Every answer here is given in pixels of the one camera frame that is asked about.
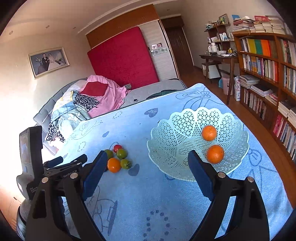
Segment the large orange front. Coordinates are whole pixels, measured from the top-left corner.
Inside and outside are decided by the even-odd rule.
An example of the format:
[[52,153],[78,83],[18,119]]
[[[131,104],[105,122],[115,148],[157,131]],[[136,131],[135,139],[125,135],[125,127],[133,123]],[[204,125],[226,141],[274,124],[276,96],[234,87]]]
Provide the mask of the large orange front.
[[220,145],[212,145],[207,150],[207,161],[211,164],[218,164],[224,158],[224,149]]

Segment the green tomato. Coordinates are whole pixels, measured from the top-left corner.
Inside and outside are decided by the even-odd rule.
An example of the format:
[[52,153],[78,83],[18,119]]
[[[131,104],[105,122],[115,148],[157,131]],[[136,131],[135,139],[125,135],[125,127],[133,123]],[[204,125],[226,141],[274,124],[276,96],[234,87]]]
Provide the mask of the green tomato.
[[113,158],[113,151],[112,150],[109,150],[109,149],[106,149],[104,150],[107,154],[107,159],[111,159]]
[[123,169],[130,169],[132,167],[132,162],[128,159],[121,159],[120,165]]
[[118,149],[116,152],[117,157],[121,159],[125,159],[128,156],[128,153],[125,149]]

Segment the red tomato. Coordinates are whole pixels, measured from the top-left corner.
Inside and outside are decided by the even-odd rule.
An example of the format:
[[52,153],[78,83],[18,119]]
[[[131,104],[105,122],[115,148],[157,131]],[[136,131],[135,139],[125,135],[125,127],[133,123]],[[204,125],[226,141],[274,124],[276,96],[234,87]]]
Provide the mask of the red tomato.
[[114,145],[114,147],[113,147],[113,151],[114,151],[115,153],[117,153],[117,151],[118,151],[119,149],[122,149],[122,146],[121,146],[121,145],[119,145],[119,144]]

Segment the framed wedding photo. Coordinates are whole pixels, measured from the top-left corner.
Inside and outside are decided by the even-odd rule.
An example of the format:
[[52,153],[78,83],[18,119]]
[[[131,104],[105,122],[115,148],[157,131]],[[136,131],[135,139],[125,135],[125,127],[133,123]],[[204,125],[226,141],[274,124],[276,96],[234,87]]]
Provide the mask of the framed wedding photo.
[[70,66],[63,47],[31,53],[28,58],[35,79]]

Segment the pile of clothes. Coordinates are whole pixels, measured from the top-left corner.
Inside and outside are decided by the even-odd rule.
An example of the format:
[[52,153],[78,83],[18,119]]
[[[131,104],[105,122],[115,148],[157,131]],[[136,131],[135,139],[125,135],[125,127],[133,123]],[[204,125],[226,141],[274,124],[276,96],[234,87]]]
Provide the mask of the pile of clothes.
[[119,109],[129,92],[125,86],[100,75],[78,80],[55,102],[45,142],[61,149],[81,122]]

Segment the light blue patterned towel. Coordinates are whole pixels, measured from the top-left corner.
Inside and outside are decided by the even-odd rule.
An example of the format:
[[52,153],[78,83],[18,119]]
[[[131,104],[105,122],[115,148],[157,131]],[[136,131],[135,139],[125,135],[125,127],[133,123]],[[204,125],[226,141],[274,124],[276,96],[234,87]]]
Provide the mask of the light blue patterned towel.
[[174,179],[150,160],[147,141],[160,120],[190,108],[229,108],[198,83],[83,122],[57,155],[70,162],[120,144],[132,162],[130,170],[105,172],[86,206],[106,240],[189,240],[210,201],[196,182]]

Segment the white lattice plastic basket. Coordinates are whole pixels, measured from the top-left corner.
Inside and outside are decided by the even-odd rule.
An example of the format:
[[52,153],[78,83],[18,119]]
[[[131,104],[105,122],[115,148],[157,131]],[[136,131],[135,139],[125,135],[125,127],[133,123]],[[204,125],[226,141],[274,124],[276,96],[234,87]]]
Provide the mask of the white lattice plastic basket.
[[[208,125],[217,130],[217,136],[211,142],[202,137],[202,130]],[[224,158],[213,167],[217,172],[230,174],[246,156],[248,141],[249,135],[243,130],[241,120],[235,119],[231,113],[221,113],[217,108],[201,107],[184,109],[180,113],[172,113],[167,120],[161,120],[151,130],[147,149],[149,158],[160,171],[178,180],[194,182],[188,165],[190,151],[195,150],[206,162],[207,150],[212,145],[220,145],[224,149]]]

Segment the grey bed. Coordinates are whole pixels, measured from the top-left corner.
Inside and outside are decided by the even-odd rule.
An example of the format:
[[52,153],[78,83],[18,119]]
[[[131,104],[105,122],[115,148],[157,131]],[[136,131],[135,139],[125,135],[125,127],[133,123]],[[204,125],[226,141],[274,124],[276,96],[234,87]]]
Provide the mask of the grey bed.
[[[53,107],[56,101],[63,96],[63,94],[76,82],[86,81],[87,78],[82,78],[70,82],[69,84],[62,87],[58,92],[56,92],[39,110],[39,112],[33,117],[33,120],[37,123],[37,125],[42,126],[43,136],[45,136],[48,132],[48,125],[51,119],[51,114]],[[127,94],[125,98],[124,104],[121,108],[124,108],[129,105],[133,105],[135,103],[139,103],[141,101],[146,100],[149,96],[159,93],[164,90],[184,90],[186,89],[186,85],[180,79],[173,78],[169,80],[163,80],[157,83],[153,83],[150,85],[146,85],[144,87],[140,87],[137,89],[133,89],[131,92]]]

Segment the red upright mattress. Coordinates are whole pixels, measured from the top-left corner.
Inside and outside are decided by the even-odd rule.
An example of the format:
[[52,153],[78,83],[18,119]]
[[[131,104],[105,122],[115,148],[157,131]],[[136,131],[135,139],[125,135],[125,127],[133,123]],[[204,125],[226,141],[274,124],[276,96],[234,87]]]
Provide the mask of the red upright mattress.
[[99,44],[88,53],[96,75],[119,86],[137,89],[159,82],[159,77],[139,27],[126,30]]

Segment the pink trash bin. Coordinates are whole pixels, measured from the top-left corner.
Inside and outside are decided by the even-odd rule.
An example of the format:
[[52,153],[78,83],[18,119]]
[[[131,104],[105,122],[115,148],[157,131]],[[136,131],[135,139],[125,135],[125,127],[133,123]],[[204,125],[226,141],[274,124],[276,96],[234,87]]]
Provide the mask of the pink trash bin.
[[229,89],[231,90],[231,93],[230,95],[233,95],[234,94],[234,86],[230,87],[230,78],[224,78],[222,77],[222,87],[223,87],[223,93],[225,95],[228,95],[228,91]]

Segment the wooden desk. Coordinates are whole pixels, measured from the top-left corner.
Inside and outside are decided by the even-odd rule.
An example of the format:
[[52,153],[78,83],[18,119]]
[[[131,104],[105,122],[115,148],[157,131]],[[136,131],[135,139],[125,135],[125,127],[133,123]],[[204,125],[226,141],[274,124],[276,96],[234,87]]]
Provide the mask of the wooden desk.
[[231,97],[231,90],[234,87],[234,66],[235,64],[238,63],[238,57],[237,56],[229,56],[229,57],[223,57],[219,55],[210,55],[210,54],[202,54],[200,55],[201,59],[205,60],[205,66],[206,66],[206,73],[205,73],[205,79],[210,80],[208,78],[208,73],[209,73],[209,61],[211,60],[214,65],[217,67],[217,70],[219,74],[221,74],[220,69],[219,69],[219,64],[228,64],[230,66],[230,79],[229,79],[229,88],[228,88],[228,94],[227,94],[227,101],[226,105],[229,104],[230,102],[230,97]]

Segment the wooden wardrobe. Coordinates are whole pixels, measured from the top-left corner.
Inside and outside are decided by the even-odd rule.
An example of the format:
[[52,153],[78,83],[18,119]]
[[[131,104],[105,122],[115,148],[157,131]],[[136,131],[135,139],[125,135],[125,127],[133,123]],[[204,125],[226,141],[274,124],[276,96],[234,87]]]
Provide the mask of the wooden wardrobe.
[[116,16],[86,34],[88,44],[93,49],[110,38],[139,27],[151,54],[159,79],[179,77],[171,44],[153,4],[141,6]]

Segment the wooden bookshelf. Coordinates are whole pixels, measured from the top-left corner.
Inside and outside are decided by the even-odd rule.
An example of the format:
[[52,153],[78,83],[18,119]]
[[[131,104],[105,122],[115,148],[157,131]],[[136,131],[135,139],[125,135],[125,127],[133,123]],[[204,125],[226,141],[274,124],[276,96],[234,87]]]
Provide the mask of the wooden bookshelf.
[[241,103],[295,161],[295,38],[278,16],[233,18]]

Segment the dark wooden door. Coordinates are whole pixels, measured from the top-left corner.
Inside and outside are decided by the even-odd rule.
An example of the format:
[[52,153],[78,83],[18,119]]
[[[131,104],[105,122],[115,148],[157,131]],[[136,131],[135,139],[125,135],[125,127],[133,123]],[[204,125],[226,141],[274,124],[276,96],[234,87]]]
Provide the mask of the dark wooden door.
[[179,74],[183,77],[194,69],[190,48],[183,30],[183,19],[181,16],[174,16],[162,19],[161,23],[165,28],[166,35],[173,50]]

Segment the small wooden shelf unit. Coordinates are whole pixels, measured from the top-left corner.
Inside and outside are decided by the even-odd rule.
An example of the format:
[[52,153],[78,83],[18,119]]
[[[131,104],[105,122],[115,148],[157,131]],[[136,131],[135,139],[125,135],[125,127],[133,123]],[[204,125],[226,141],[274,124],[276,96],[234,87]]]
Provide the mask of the small wooden shelf unit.
[[217,20],[208,20],[205,32],[208,34],[208,51],[212,46],[217,51],[228,51],[234,42],[230,34],[230,22],[227,14],[221,15]]

